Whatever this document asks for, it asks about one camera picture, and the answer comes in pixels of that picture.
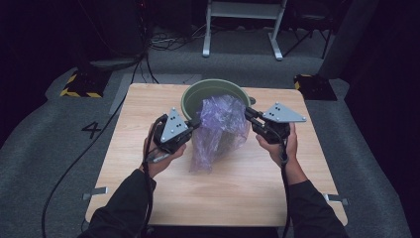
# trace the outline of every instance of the translucent plastic bag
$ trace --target translucent plastic bag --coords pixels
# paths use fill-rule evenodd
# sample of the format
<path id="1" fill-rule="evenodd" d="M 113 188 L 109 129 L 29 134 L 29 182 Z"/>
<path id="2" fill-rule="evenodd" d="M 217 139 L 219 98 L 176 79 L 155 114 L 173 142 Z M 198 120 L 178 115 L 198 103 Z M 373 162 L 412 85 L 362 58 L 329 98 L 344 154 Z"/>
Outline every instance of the translucent plastic bag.
<path id="1" fill-rule="evenodd" d="M 251 126 L 245 119 L 245 107 L 241 99 L 231 95 L 203 100 L 203 108 L 197 112 L 201 125 L 192 134 L 191 172 L 210 173 L 213 162 L 244 145 Z"/>

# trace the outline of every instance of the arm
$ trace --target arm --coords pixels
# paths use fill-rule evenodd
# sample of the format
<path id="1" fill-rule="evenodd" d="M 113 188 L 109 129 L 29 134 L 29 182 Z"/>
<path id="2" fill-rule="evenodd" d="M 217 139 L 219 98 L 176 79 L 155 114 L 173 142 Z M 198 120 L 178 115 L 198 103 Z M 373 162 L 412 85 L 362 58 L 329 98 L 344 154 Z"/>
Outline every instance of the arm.
<path id="1" fill-rule="evenodd" d="M 270 145 L 257 135 L 260 146 L 269 152 L 280 166 L 280 147 Z M 308 180 L 297 161 L 297 135 L 294 123 L 290 123 L 286 153 L 289 158 L 285 170 L 289 184 L 290 216 L 295 237 L 348 237 L 343 224 L 322 194 Z"/>
<path id="2" fill-rule="evenodd" d="M 155 147 L 156 145 L 151 143 L 150 150 L 152 151 Z M 172 160 L 182 156 L 185 148 L 186 146 L 182 145 L 166 159 L 158 163 L 149 163 L 153 190 L 156 187 L 153 178 L 164 171 Z M 143 167 L 140 166 L 120 184 L 108 203 L 93 213 L 89 228 L 80 234 L 79 238 L 136 237 L 144 225 L 148 206 L 148 185 Z"/>

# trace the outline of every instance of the wooden table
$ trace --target wooden table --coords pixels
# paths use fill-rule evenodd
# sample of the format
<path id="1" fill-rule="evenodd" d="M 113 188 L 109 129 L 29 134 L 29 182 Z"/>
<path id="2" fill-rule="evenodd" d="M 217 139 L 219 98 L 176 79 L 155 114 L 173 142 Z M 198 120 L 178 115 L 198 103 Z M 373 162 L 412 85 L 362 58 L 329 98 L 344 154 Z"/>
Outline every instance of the wooden table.
<path id="1" fill-rule="evenodd" d="M 142 161 L 144 139 L 151 124 L 175 107 L 187 85 L 132 84 L 118 120 L 96 187 L 107 186 L 107 194 L 93 195 L 86 220 L 96 208 L 106 204 L 119 184 Z M 323 193 L 337 194 L 311 118 L 302 95 L 292 89 L 244 88 L 257 103 L 253 108 L 266 111 L 279 101 L 306 116 L 297 123 L 297 158 L 315 186 Z M 192 144 L 184 155 L 155 177 L 155 203 L 150 224 L 282 226 L 286 219 L 284 187 L 280 168 L 261 148 L 250 131 L 246 144 L 227 158 L 213 164 L 211 174 L 190 173 Z M 341 202 L 329 202 L 337 216 L 347 224 Z"/>

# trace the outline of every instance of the cable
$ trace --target cable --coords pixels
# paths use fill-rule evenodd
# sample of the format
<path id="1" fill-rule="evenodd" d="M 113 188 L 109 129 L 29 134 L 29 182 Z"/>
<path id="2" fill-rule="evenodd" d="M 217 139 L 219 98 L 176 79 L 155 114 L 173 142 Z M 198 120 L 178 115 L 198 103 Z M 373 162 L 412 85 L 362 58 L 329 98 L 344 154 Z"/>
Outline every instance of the cable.
<path id="1" fill-rule="evenodd" d="M 197 33 L 202 30 L 206 24 L 202 25 L 196 29 L 192 34 L 191 38 L 187 39 L 183 36 L 169 37 L 168 33 L 156 33 L 151 40 L 151 49 L 156 51 L 175 51 L 179 48 L 184 47 L 186 44 L 195 41 L 196 39 L 203 38 L 205 33 L 203 32 L 200 36 L 195 36 Z M 165 47 L 158 46 L 158 44 L 166 43 Z M 180 44 L 180 46 L 172 48 L 175 44 Z"/>
<path id="2" fill-rule="evenodd" d="M 136 70 L 137 70 L 139 64 L 140 64 L 140 62 L 138 62 L 136 64 L 136 67 L 134 68 L 133 76 L 132 76 L 132 80 L 131 80 L 131 83 L 130 84 L 132 84 L 133 81 L 134 81 L 134 76 L 136 74 Z M 80 159 L 89 151 L 89 149 L 96 143 L 96 141 L 104 133 L 105 129 L 109 126 L 109 124 L 111 123 L 112 119 L 115 117 L 115 115 L 119 111 L 120 107 L 123 105 L 124 101 L 126 100 L 126 96 L 127 96 L 127 94 L 124 96 L 123 100 L 121 100 L 121 102 L 118 105 L 117 109 L 115 109 L 114 113 L 108 119 L 107 123 L 105 124 L 104 128 L 99 132 L 98 136 L 95 137 L 95 139 L 93 139 L 93 141 L 87 146 L 87 148 L 84 149 L 84 151 L 73 161 L 73 163 L 71 163 L 71 165 L 65 170 L 64 174 L 62 174 L 62 176 L 59 178 L 58 182 L 52 188 L 52 191 L 50 192 L 50 195 L 47 198 L 46 203 L 44 204 L 43 215 L 42 215 L 42 220 L 41 220 L 41 226 L 42 226 L 42 232 L 43 232 L 43 237 L 44 238 L 47 238 L 47 234 L 46 234 L 46 216 L 47 216 L 47 209 L 49 207 L 49 204 L 50 204 L 50 201 L 51 201 L 51 199 L 53 197 L 53 194 L 55 193 L 56 189 L 61 184 L 61 182 L 64 180 L 65 176 L 67 176 L 68 172 L 77 164 L 78 161 L 80 161 Z"/>
<path id="3" fill-rule="evenodd" d="M 143 223 L 143 227 L 140 229 L 141 237 L 146 237 L 146 233 L 148 231 L 149 220 L 151 219 L 152 210 L 154 208 L 154 191 L 153 191 L 153 188 L 152 188 L 152 179 L 151 179 L 151 176 L 149 174 L 149 163 L 147 162 L 147 158 L 148 158 L 149 154 L 152 152 L 152 151 L 149 151 L 149 149 L 151 148 L 151 143 L 152 143 L 152 138 L 154 136 L 154 131 L 155 131 L 158 123 L 160 123 L 164 119 L 165 119 L 165 115 L 162 115 L 155 121 L 154 125 L 152 126 L 152 130 L 148 135 L 148 141 L 146 143 L 146 147 L 143 150 L 142 166 L 143 166 L 143 171 L 145 173 L 146 184 L 148 185 L 149 206 L 148 206 L 148 211 L 147 211 L 147 214 L 146 214 L 146 217 L 145 217 L 145 222 Z"/>
<path id="4" fill-rule="evenodd" d="M 140 63 L 140 67 L 139 67 L 139 69 L 140 69 L 140 73 L 141 73 L 141 75 L 142 75 L 143 81 L 144 81 L 145 83 L 148 83 L 148 82 L 146 81 L 146 79 L 145 79 L 145 76 L 143 75 L 143 69 L 142 69 L 142 64 L 141 64 L 141 63 Z"/>
<path id="5" fill-rule="evenodd" d="M 187 81 L 191 80 L 194 76 L 195 76 L 195 74 L 192 74 L 191 77 L 189 77 L 188 79 L 183 80 L 182 81 L 182 84 L 185 84 Z"/>
<path id="6" fill-rule="evenodd" d="M 158 80 L 154 77 L 152 73 L 151 65 L 149 64 L 149 54 L 146 54 L 146 63 L 148 64 L 149 73 L 151 74 L 152 81 L 154 80 L 157 84 L 159 84 Z"/>
<path id="7" fill-rule="evenodd" d="M 84 223 L 86 223 L 86 219 L 85 218 L 83 218 L 83 221 L 81 222 L 81 224 L 80 224 L 80 231 L 81 231 L 81 233 L 83 233 L 84 232 L 84 230 L 83 230 L 83 225 L 84 225 Z"/>
<path id="8" fill-rule="evenodd" d="M 123 69 L 123 68 L 130 67 L 130 66 L 136 64 L 139 60 L 141 60 L 144 52 L 149 47 L 149 41 L 147 40 L 148 29 L 145 27 L 145 21 L 141 16 L 139 16 L 139 18 L 141 20 L 141 26 L 143 28 L 141 37 L 142 37 L 142 40 L 144 41 L 144 47 L 143 47 L 142 51 L 140 53 L 138 53 L 137 55 L 126 55 L 126 54 L 115 51 L 111 46 L 108 45 L 108 43 L 101 36 L 101 34 L 100 34 L 98 28 L 96 27 L 95 23 L 93 22 L 92 18 L 87 13 L 86 8 L 83 6 L 83 4 L 80 2 L 80 0 L 77 0 L 77 2 L 80 5 L 80 8 L 82 9 L 84 15 L 88 19 L 89 23 L 92 25 L 94 31 L 96 32 L 96 35 L 99 37 L 100 41 L 108 48 L 108 50 L 110 52 L 114 53 L 117 56 L 120 56 L 120 57 L 123 57 L 123 58 L 132 58 L 132 60 L 129 61 L 129 62 L 117 63 L 117 64 L 107 65 L 107 66 L 94 65 L 94 67 L 98 68 L 101 71 L 114 71 L 114 70 L 120 70 L 120 69 Z"/>
<path id="9" fill-rule="evenodd" d="M 282 238 L 285 238 L 287 236 L 287 232 L 288 229 L 290 227 L 290 213 L 289 213 L 289 206 L 290 206 L 290 202 L 289 202 L 289 187 L 288 187 L 288 180 L 287 180 L 287 174 L 286 174 L 286 166 L 287 166 L 287 162 L 288 162 L 288 157 L 286 154 L 286 147 L 287 147 L 287 142 L 288 140 L 285 139 L 283 140 L 280 135 L 278 135 L 278 133 L 273 130 L 272 128 L 270 128 L 269 126 L 266 126 L 266 129 L 270 132 L 272 132 L 280 141 L 280 147 L 281 147 L 281 155 L 280 155 L 280 159 L 281 159 L 281 178 L 283 179 L 283 185 L 284 185 L 284 193 L 286 196 L 286 208 L 287 208 L 287 213 L 286 213 L 286 224 L 284 225 L 284 230 L 283 230 L 283 235 Z"/>

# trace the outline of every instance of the white shelf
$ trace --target white shelf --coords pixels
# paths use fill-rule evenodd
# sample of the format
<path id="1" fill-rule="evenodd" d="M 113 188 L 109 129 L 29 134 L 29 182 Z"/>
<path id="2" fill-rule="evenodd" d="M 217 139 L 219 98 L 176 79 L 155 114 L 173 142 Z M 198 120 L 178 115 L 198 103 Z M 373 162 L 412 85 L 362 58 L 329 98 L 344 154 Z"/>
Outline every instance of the white shelf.
<path id="1" fill-rule="evenodd" d="M 238 2 L 217 2 L 208 0 L 206 16 L 206 36 L 204 38 L 203 56 L 210 57 L 211 43 L 211 18 L 232 17 L 232 18 L 253 18 L 273 19 L 275 26 L 272 33 L 268 34 L 274 56 L 282 60 L 280 48 L 277 44 L 277 33 L 284 13 L 287 0 L 281 0 L 280 4 L 259 4 L 259 3 L 238 3 Z"/>
<path id="2" fill-rule="evenodd" d="M 280 4 L 212 2 L 212 17 L 277 19 Z"/>

